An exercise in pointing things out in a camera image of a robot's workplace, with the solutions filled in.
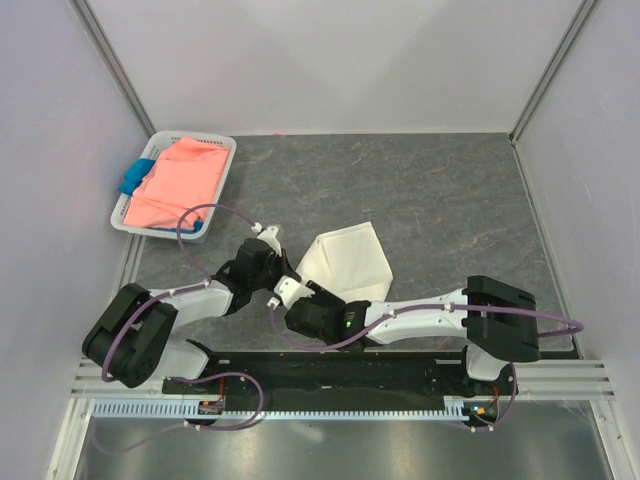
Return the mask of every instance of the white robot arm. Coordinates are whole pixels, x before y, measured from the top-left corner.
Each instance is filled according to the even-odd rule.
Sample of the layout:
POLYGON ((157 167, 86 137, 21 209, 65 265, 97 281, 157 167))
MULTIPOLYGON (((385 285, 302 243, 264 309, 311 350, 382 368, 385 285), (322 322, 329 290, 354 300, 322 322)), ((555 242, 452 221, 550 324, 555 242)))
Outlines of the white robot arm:
POLYGON ((198 378, 209 359, 193 343, 170 338, 172 330, 202 318, 229 315, 246 305, 252 293, 267 289, 283 304, 287 327, 328 345, 351 343, 364 349, 407 338, 453 336, 470 340, 465 352, 467 375, 493 381, 509 362, 540 358, 535 319, 518 315, 481 315, 446 308, 447 305, 498 305, 535 309, 533 296, 488 277, 469 277, 464 289, 438 297, 405 302, 350 302, 312 281, 302 283, 276 239, 277 227, 245 240, 236 258, 212 279, 178 290, 145 290, 136 284, 123 287, 83 343, 83 353, 103 366, 116 335, 141 305, 161 298, 140 315, 139 322, 117 345, 108 371, 130 388, 156 375, 198 378), (425 304, 442 309, 425 310, 425 304))

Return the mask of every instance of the gray table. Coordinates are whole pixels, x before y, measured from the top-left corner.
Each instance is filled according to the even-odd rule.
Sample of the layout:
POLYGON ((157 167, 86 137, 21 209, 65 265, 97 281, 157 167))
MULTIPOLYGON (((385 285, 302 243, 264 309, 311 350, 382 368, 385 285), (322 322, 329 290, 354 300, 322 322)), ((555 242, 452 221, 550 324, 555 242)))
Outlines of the gray table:
MULTIPOLYGON (((505 134, 237 141, 220 202, 263 225, 281 225, 294 266, 316 235, 371 221, 395 277, 389 300, 435 296, 463 286, 469 275, 484 274, 534 293, 539 309, 560 312, 505 134)), ((249 235, 245 223, 216 212, 207 242, 189 248, 215 271, 249 235)), ((147 240, 138 273, 142 285, 169 288, 201 279, 174 241, 147 240)), ((214 350, 288 350, 271 329, 268 298, 266 292, 258 293, 235 315, 202 320, 178 335, 214 350)), ((386 348, 459 350, 463 345, 461 339, 429 338, 386 348)), ((542 347, 570 349, 571 342, 545 339, 542 347)))

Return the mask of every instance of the white enclosure wall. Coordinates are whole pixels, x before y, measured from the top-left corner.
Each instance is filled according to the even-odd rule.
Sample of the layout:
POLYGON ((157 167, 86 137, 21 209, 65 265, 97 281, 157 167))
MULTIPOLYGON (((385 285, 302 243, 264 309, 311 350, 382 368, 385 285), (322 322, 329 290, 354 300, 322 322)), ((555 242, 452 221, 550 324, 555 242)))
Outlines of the white enclosure wall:
POLYGON ((66 0, 5 3, 0 65, 0 476, 33 480, 119 275, 109 207, 145 138, 66 0))
POLYGON ((156 128, 506 132, 579 0, 88 0, 156 128))
POLYGON ((640 445, 640 3, 601 1, 519 144, 571 313, 640 445))

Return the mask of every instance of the purple cable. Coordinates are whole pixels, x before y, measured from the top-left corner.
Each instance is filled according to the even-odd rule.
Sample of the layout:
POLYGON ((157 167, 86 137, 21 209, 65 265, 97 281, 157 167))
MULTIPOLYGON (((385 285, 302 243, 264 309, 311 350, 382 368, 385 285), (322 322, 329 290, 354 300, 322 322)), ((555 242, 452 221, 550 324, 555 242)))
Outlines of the purple cable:
MULTIPOLYGON (((220 208, 221 210, 226 210, 227 212, 231 212, 231 213, 237 215, 238 217, 242 218, 244 221, 246 221, 252 227, 256 225, 256 222, 254 222, 251 218, 249 218, 244 213, 239 212, 237 210, 234 210, 233 208, 229 208, 229 207, 226 207, 224 205, 220 205, 219 203, 203 203, 202 205, 196 205, 195 207, 191 207, 189 210, 187 210, 186 212, 184 212, 182 214, 182 216, 178 220, 178 225, 177 225, 177 228, 176 228, 176 237, 178 239, 178 245, 180 246, 180 250, 182 250, 182 253, 185 255, 185 257, 187 257, 187 260, 189 261, 189 263, 191 263, 191 265, 193 265, 198 270, 200 270, 204 274, 205 280, 209 281, 209 280, 211 280, 211 274, 207 271, 207 269, 200 262, 198 262, 195 259, 195 257, 193 255, 191 255, 187 251, 187 249, 184 246, 184 243, 182 242, 182 237, 180 235, 180 229, 182 227, 182 223, 187 218, 187 215, 189 215, 190 213, 195 212, 196 210, 199 210, 201 208, 220 208)), ((194 286, 190 286, 190 287, 177 288, 173 292, 173 295, 181 295, 181 294, 184 294, 184 293, 196 292, 196 291, 202 290, 204 288, 207 288, 206 285, 204 285, 204 284, 203 285, 194 285, 194 286)), ((109 351, 107 352, 107 356, 105 357, 104 363, 102 365, 102 381, 104 381, 104 382, 113 382, 113 381, 115 381, 115 379, 109 377, 109 366, 111 365, 111 361, 113 360, 113 356, 115 354, 115 351, 118 349, 118 346, 122 342, 122 339, 124 338, 126 333, 129 331, 131 326, 136 322, 136 320, 140 317, 140 315, 142 315, 142 313, 147 308, 149 308, 154 303, 156 303, 156 302, 158 302, 158 301, 160 301, 160 300, 162 300, 164 298, 167 298, 167 297, 169 297, 171 295, 172 294, 170 294, 169 292, 166 292, 166 293, 161 293, 157 297, 151 297, 149 300, 147 300, 145 303, 143 303, 140 306, 140 308, 138 308, 133 313, 133 315, 131 315, 129 320, 127 320, 127 322, 123 325, 122 329, 118 332, 118 335, 116 335, 116 338, 113 341, 113 343, 111 344, 111 347, 109 347, 109 351)))
MULTIPOLYGON (((251 425, 253 425, 254 420, 256 420, 258 418, 258 416, 262 413, 262 407, 264 405, 264 391, 262 390, 262 387, 260 386, 260 384, 258 383, 258 381, 253 378, 251 375, 248 375, 246 373, 242 373, 242 372, 225 372, 225 373, 219 373, 217 375, 211 375, 210 377, 205 377, 205 378, 199 378, 199 379, 189 379, 189 378, 183 378, 183 377, 173 377, 173 380, 178 381, 178 382, 182 382, 182 383, 186 383, 188 385, 197 385, 200 383, 206 383, 206 382, 211 382, 213 380, 218 380, 219 378, 225 378, 225 377, 240 377, 240 378, 245 378, 247 380, 249 380, 251 383, 253 383, 256 387, 256 389, 258 390, 258 396, 259 396, 259 400, 258 400, 258 407, 256 408, 255 412, 253 413, 253 415, 251 415, 248 419, 246 419, 243 422, 240 422, 236 425, 190 425, 187 424, 186 426, 191 426, 192 428, 199 428, 200 430, 215 430, 215 431, 233 431, 233 430, 242 430, 243 428, 247 428, 250 427, 251 425)), ((109 455, 109 456, 119 456, 122 455, 124 453, 128 453, 131 450, 134 450, 136 448, 138 448, 141 445, 144 445, 147 442, 150 442, 151 440, 159 437, 160 435, 163 435, 167 432, 170 432, 172 430, 177 430, 180 427, 184 427, 185 424, 184 423, 174 423, 173 425, 169 425, 165 428, 162 428, 160 430, 158 430, 157 432, 149 435, 146 438, 143 438, 142 440, 134 443, 133 445, 129 445, 126 448, 121 448, 120 450, 109 450, 105 447, 103 447, 102 445, 100 445, 100 443, 98 443, 98 440, 96 439, 95 436, 95 427, 92 428, 91 430, 91 443, 96 447, 96 449, 104 454, 104 455, 109 455)))
POLYGON ((254 227, 256 225, 256 222, 254 222, 251 218, 249 218, 244 213, 239 212, 237 210, 234 210, 233 208, 225 207, 224 205, 220 205, 219 203, 203 203, 201 205, 196 205, 195 207, 191 207, 189 210, 187 210, 186 212, 184 212, 182 214, 182 216, 180 217, 180 220, 178 220, 178 226, 176 227, 176 238, 178 240, 178 246, 180 247, 180 250, 182 251, 183 255, 185 257, 187 257, 187 261, 191 265, 196 267, 198 270, 200 270, 204 274, 204 277, 207 280, 209 280, 209 279, 211 279, 211 274, 209 273, 207 268, 204 265, 202 265, 198 260, 196 260, 196 257, 191 255, 189 253, 189 251, 185 248, 184 243, 182 242, 182 234, 180 233, 181 227, 182 227, 182 223, 185 221, 187 216, 190 213, 195 212, 196 210, 200 210, 201 208, 219 208, 221 210, 225 210, 227 212, 231 212, 234 215, 237 215, 238 217, 242 218, 245 222, 247 222, 252 227, 254 227))
POLYGON ((200 429, 201 430, 214 430, 214 431, 219 431, 219 432, 229 432, 229 431, 233 431, 233 430, 242 430, 243 428, 247 428, 250 427, 251 425, 253 425, 254 420, 256 420, 258 418, 258 416, 262 413, 262 407, 264 405, 264 391, 262 390, 262 387, 260 386, 260 384, 258 383, 258 381, 253 378, 251 375, 247 374, 247 373, 243 373, 243 372, 225 372, 225 373, 218 373, 216 375, 211 375, 209 377, 205 377, 205 378, 198 378, 198 379, 194 379, 191 380, 189 378, 184 378, 184 377, 173 377, 173 380, 177 381, 177 382, 182 382, 182 383, 186 383, 187 385, 199 385, 201 383, 207 383, 207 382, 211 382, 213 380, 217 380, 219 378, 224 378, 224 377, 240 377, 240 378, 245 378, 247 380, 249 380, 251 383, 253 383, 253 385, 256 387, 256 389, 258 390, 258 407, 256 408, 255 412, 253 412, 253 415, 251 415, 249 418, 247 418, 244 422, 240 422, 236 425, 228 425, 228 426, 223 426, 223 425, 200 425, 200 429))
POLYGON ((159 437, 160 435, 163 435, 163 434, 165 434, 167 432, 170 432, 172 430, 177 430, 178 428, 181 428, 181 427, 184 427, 184 423, 174 423, 173 425, 169 425, 168 427, 164 427, 164 428, 158 430, 157 432, 154 432, 153 434, 149 435, 148 437, 143 438, 142 440, 134 443, 133 445, 129 445, 126 448, 121 448, 120 450, 109 450, 108 448, 105 448, 102 445, 100 445, 100 443, 98 443, 98 439, 96 438, 96 435, 95 435, 95 428, 93 428, 92 431, 91 431, 91 443, 93 444, 94 447, 96 447, 96 450, 98 450, 103 455, 109 455, 110 457, 117 457, 119 455, 128 453, 131 450, 134 450, 134 449, 138 448, 139 446, 144 445, 147 442, 150 442, 151 440, 159 437))
POLYGON ((523 315, 533 318, 543 318, 545 320, 554 320, 560 323, 566 323, 572 326, 567 330, 557 330, 555 332, 543 332, 538 334, 538 338, 548 337, 561 337, 564 335, 573 335, 574 333, 580 333, 584 330, 584 325, 578 320, 572 318, 563 317, 562 315, 556 315, 555 313, 538 312, 536 310, 527 310, 525 308, 513 308, 513 307, 497 307, 493 305, 454 305, 451 304, 452 311, 455 310, 467 310, 470 312, 487 312, 487 313, 506 313, 510 315, 523 315))
MULTIPOLYGON (((411 306, 408 306, 408 307, 398 308, 398 309, 394 310, 394 315, 397 316, 397 315, 401 315, 403 313, 415 312, 415 311, 418 311, 418 310, 444 310, 444 309, 445 309, 445 305, 442 304, 442 303, 423 303, 423 304, 420 304, 420 305, 411 305, 411 306)), ((584 325, 582 323, 578 322, 577 320, 573 320, 571 318, 562 317, 560 315, 555 315, 553 313, 537 312, 535 310, 526 310, 524 308, 497 307, 497 306, 491 306, 491 305, 456 305, 456 304, 451 304, 451 311, 455 311, 455 310, 467 310, 467 311, 472 311, 472 312, 508 313, 508 314, 512 314, 512 315, 524 315, 524 316, 534 317, 534 318, 544 318, 544 319, 548 319, 548 320, 556 320, 558 322, 566 323, 566 324, 571 325, 571 326, 574 327, 574 328, 570 328, 568 330, 560 330, 558 332, 540 333, 540 334, 538 334, 538 337, 540 337, 540 338, 542 338, 542 337, 559 336, 559 335, 571 335, 573 333, 578 333, 578 332, 581 332, 582 330, 584 330, 584 325)), ((276 331, 278 336, 280 338, 282 338, 285 342, 287 342, 289 345, 292 345, 292 346, 294 346, 296 348, 299 348, 301 350, 306 350, 306 351, 309 351, 309 352, 329 352, 331 350, 336 350, 338 348, 343 348, 343 347, 346 347, 348 345, 351 345, 352 343, 356 342, 357 340, 360 340, 362 337, 367 335, 371 330, 376 328, 381 323, 389 320, 390 318, 393 318, 394 315, 391 315, 389 313, 385 313, 380 318, 378 318, 375 322, 373 322, 371 325, 363 328, 362 330, 360 330, 358 333, 356 333, 352 337, 349 337, 346 340, 343 340, 341 342, 334 343, 333 345, 307 345, 307 344, 304 344, 304 343, 298 343, 295 340, 292 340, 289 337, 287 337, 283 332, 281 332, 280 329, 278 328, 278 324, 277 324, 277 321, 276 321, 275 308, 269 308, 269 316, 271 318, 271 326, 276 331)))
MULTIPOLYGON (((500 425, 504 420, 506 420, 506 418, 509 416, 509 414, 511 413, 511 410, 513 409, 513 404, 516 401, 516 395, 518 394, 518 377, 516 375, 516 366, 513 363, 510 363, 509 365, 511 365, 511 375, 513 377, 513 387, 511 390, 511 397, 509 397, 509 404, 507 405, 507 409, 504 411, 504 413, 500 416, 500 418, 498 418, 493 425, 491 425, 491 427, 493 429, 495 429, 495 427, 497 427, 498 425, 500 425)), ((463 430, 471 430, 470 427, 466 426, 466 425, 460 425, 458 423, 447 423, 447 425, 450 425, 452 427, 456 427, 456 428, 462 428, 463 430)), ((489 432, 491 431, 489 429, 489 426, 486 427, 475 427, 477 432, 489 432)))

